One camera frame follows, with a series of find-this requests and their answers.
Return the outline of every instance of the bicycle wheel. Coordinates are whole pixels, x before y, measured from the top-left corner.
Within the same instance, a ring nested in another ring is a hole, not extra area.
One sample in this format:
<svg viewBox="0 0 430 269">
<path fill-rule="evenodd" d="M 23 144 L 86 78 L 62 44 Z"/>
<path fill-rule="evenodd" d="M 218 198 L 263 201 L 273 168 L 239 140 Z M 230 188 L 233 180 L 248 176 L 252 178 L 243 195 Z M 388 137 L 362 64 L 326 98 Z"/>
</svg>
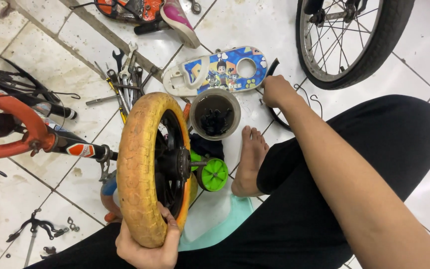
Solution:
<svg viewBox="0 0 430 269">
<path fill-rule="evenodd" d="M 314 15 L 298 0 L 296 46 L 308 79 L 321 89 L 342 89 L 371 76 L 402 35 L 414 0 L 325 0 Z"/>
<path fill-rule="evenodd" d="M 122 130 L 116 176 L 120 211 L 135 241 L 147 248 L 163 245 L 167 224 L 157 201 L 183 229 L 195 180 L 191 174 L 190 140 L 177 101 L 161 92 L 142 96 Z"/>
</svg>

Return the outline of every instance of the bare foot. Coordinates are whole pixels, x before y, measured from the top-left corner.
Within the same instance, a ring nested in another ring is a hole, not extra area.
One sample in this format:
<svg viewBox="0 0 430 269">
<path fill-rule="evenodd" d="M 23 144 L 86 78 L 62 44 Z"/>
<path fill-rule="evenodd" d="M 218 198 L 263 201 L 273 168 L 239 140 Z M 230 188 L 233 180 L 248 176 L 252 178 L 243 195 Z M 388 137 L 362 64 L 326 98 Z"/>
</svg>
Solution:
<svg viewBox="0 0 430 269">
<path fill-rule="evenodd" d="M 242 130 L 242 154 L 232 183 L 232 192 L 238 197 L 263 195 L 257 188 L 257 175 L 269 150 L 265 138 L 256 128 L 245 126 Z"/>
</svg>

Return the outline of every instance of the black rubber parts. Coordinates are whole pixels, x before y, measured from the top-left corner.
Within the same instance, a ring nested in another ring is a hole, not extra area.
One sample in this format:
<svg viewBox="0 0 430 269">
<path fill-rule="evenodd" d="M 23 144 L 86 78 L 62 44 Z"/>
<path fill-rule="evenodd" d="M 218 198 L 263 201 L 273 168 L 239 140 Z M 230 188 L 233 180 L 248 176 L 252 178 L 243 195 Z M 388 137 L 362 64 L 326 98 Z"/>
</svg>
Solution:
<svg viewBox="0 0 430 269">
<path fill-rule="evenodd" d="M 296 11 L 296 48 L 298 49 L 298 59 L 308 79 L 321 89 L 342 89 L 359 83 L 381 67 L 389 57 L 394 47 L 401 38 L 402 32 L 408 23 L 411 15 L 414 0 L 384 0 L 379 14 L 379 21 L 375 31 L 371 34 L 371 42 L 368 44 L 364 54 L 355 66 L 338 80 L 325 82 L 313 76 L 306 66 L 300 40 L 300 18 L 303 0 L 298 0 Z"/>
</svg>

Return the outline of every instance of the dirty floor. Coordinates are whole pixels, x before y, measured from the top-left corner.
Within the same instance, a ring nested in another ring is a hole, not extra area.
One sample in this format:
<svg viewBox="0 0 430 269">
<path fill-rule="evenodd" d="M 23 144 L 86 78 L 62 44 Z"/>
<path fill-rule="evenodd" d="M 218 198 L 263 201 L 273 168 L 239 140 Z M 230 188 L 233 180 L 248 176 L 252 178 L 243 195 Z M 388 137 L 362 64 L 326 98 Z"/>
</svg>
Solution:
<svg viewBox="0 0 430 269">
<path fill-rule="evenodd" d="M 89 142 L 107 144 L 115 150 L 123 127 L 117 102 L 92 107 L 85 102 L 112 95 L 93 62 L 101 66 L 107 63 L 116 69 L 112 51 L 118 47 L 128 51 L 128 42 L 136 42 L 147 63 L 162 69 L 212 54 L 216 49 L 254 46 L 265 54 L 269 64 L 275 58 L 281 61 L 277 74 L 282 74 L 291 84 L 300 84 L 307 96 L 316 95 L 322 111 L 313 101 L 312 108 L 322 113 L 325 120 L 387 94 L 410 95 L 430 102 L 430 1 L 427 0 L 416 1 L 403 36 L 377 72 L 359 84 L 336 91 L 318 89 L 306 80 L 301 70 L 295 45 L 296 1 L 198 0 L 202 13 L 194 15 L 189 1 L 180 0 L 202 43 L 197 49 L 182 46 L 171 30 L 135 36 L 133 27 L 106 19 L 94 6 L 69 10 L 68 6 L 78 1 L 91 0 L 14 0 L 12 9 L 7 9 L 7 2 L 0 0 L 0 13 L 3 11 L 0 56 L 21 66 L 48 89 L 78 93 L 80 100 L 60 96 L 65 106 L 79 113 L 76 120 L 65 120 L 64 128 Z M 334 40 L 326 38 L 323 42 L 333 44 Z M 0 59 L 0 68 L 9 66 Z M 164 92 L 156 79 L 151 79 L 145 89 Z M 269 145 L 293 137 L 291 132 L 274 123 L 266 106 L 260 104 L 262 92 L 238 93 L 236 98 L 242 107 L 241 122 L 235 133 L 223 141 L 225 161 L 232 176 L 240 158 L 243 126 L 250 125 L 264 132 Z M 60 117 L 53 119 L 63 123 Z M 0 144 L 19 139 L 19 135 L 10 135 L 0 139 Z M 44 152 L 30 157 L 27 153 L 0 159 L 0 170 L 8 175 L 7 178 L 0 176 L 0 269 L 23 267 L 31 232 L 26 228 L 13 243 L 6 243 L 6 239 L 37 208 L 41 209 L 38 218 L 61 228 L 68 227 L 66 221 L 71 217 L 80 231 L 68 232 L 52 241 L 39 232 L 29 264 L 46 255 L 43 247 L 54 246 L 62 251 L 105 225 L 107 211 L 99 198 L 100 166 L 94 160 Z M 189 238 L 198 237 L 228 215 L 232 180 L 219 192 L 199 190 L 185 226 Z M 259 207 L 266 199 L 266 195 L 253 198 L 253 206 Z M 430 171 L 406 205 L 430 234 Z M 353 257 L 342 268 L 361 266 Z"/>
</svg>

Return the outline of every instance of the black pants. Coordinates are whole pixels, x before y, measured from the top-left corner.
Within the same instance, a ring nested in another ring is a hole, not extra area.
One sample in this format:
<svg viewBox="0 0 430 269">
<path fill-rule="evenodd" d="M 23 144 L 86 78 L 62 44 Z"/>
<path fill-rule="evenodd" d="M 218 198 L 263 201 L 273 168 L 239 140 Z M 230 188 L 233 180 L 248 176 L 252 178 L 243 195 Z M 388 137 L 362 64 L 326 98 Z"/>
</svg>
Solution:
<svg viewBox="0 0 430 269">
<path fill-rule="evenodd" d="M 430 169 L 430 104 L 390 95 L 359 104 L 327 122 L 405 201 Z M 215 246 L 179 253 L 176 268 L 338 269 L 352 256 L 320 194 L 296 138 L 268 151 L 257 178 L 271 196 Z M 116 254 L 120 224 L 30 268 L 131 268 Z"/>
</svg>

